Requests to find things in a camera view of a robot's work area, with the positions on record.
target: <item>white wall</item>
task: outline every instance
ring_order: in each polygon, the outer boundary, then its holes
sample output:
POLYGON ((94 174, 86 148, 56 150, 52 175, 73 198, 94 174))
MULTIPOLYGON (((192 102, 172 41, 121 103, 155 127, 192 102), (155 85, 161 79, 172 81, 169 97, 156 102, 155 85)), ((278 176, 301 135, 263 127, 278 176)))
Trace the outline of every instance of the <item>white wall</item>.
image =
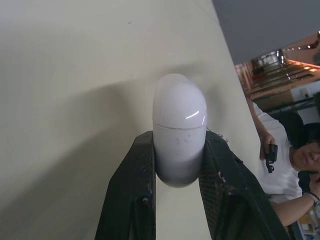
MULTIPOLYGON (((295 101, 304 99, 301 94, 302 89, 307 89, 309 96, 312 97, 313 94, 320 92, 320 81, 292 89, 292 97, 295 101)), ((320 116, 316 107, 299 110, 298 114, 302 118, 304 124, 320 123, 320 116)))
POLYGON ((318 0, 213 0, 235 65, 320 30, 318 0))

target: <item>wristwatch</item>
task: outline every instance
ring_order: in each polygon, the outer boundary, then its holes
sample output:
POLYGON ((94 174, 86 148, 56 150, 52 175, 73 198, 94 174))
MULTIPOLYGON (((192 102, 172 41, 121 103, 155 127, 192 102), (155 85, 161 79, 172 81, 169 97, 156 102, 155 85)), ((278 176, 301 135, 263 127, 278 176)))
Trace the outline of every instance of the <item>wristwatch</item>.
POLYGON ((319 199, 319 197, 318 197, 317 195, 315 195, 313 192, 306 192, 306 193, 303 194, 303 195, 308 195, 308 196, 310 196, 310 197, 313 199, 313 201, 314 201, 313 207, 314 207, 314 208, 317 208, 318 206, 320 206, 320 199, 319 199))

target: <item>beige wall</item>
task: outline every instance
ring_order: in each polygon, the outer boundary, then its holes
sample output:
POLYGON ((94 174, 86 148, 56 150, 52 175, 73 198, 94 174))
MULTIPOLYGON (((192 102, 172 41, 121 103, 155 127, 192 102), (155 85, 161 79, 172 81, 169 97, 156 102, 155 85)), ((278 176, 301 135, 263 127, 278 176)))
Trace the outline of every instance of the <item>beige wall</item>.
MULTIPOLYGON (((289 46, 284 47, 285 49, 295 48, 302 45, 313 44, 317 39, 317 33, 307 37, 304 40, 295 42, 289 46)), ((307 64, 315 64, 314 55, 320 50, 320 44, 315 49, 310 50, 293 50, 293 51, 284 51, 286 58, 295 60, 298 62, 303 62, 307 64)))
MULTIPOLYGON (((0 239, 94 239, 109 179, 152 129, 155 82, 169 73, 202 89, 209 128, 259 166, 211 0, 2 0, 0 239)), ((158 240, 210 239, 193 186, 157 188, 158 240)))

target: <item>black phone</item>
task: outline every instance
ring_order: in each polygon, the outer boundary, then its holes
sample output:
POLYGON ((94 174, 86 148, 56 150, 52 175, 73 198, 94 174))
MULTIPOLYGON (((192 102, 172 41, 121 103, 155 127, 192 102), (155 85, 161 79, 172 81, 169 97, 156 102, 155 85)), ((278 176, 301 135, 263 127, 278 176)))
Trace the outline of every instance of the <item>black phone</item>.
POLYGON ((274 164, 277 161, 278 155, 278 145, 276 144, 269 144, 269 153, 264 152, 265 156, 265 165, 268 168, 268 173, 272 173, 275 168, 271 164, 274 164))

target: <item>white capsule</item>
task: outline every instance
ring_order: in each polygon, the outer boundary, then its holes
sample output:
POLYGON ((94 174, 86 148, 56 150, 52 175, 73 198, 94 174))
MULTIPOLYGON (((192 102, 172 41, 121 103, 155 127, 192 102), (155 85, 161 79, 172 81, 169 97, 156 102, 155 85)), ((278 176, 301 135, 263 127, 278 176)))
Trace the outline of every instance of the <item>white capsule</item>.
POLYGON ((181 74, 161 78, 153 101, 153 144, 156 173, 164 183, 181 188, 197 179, 206 130, 201 90, 181 74))

